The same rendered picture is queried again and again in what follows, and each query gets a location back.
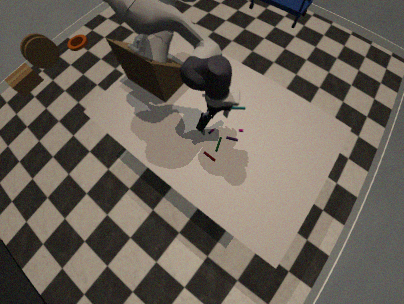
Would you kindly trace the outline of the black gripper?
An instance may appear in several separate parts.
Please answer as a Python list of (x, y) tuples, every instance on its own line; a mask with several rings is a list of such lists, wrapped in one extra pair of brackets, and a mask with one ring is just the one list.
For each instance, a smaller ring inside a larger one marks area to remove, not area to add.
[[(209, 123), (209, 121), (220, 111), (223, 111), (223, 115), (228, 118), (228, 114), (231, 111), (230, 107), (232, 108), (233, 106), (222, 106), (222, 107), (211, 107), (207, 104), (207, 112), (206, 113), (201, 113), (200, 120), (196, 126), (199, 132), (201, 132), (203, 135), (205, 135), (205, 127)], [(212, 116), (211, 116), (212, 115)]]

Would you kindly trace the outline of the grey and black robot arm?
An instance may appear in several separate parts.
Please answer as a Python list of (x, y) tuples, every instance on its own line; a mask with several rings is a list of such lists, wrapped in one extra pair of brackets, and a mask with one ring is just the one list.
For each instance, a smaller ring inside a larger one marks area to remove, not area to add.
[(141, 56), (167, 63), (170, 42), (174, 31), (177, 32), (196, 48), (180, 67), (183, 83), (193, 90), (205, 91), (202, 97), (211, 107), (239, 106), (240, 90), (230, 87), (229, 60), (221, 56), (216, 42), (176, 9), (176, 0), (103, 1), (139, 33), (134, 42), (127, 45), (129, 48)]

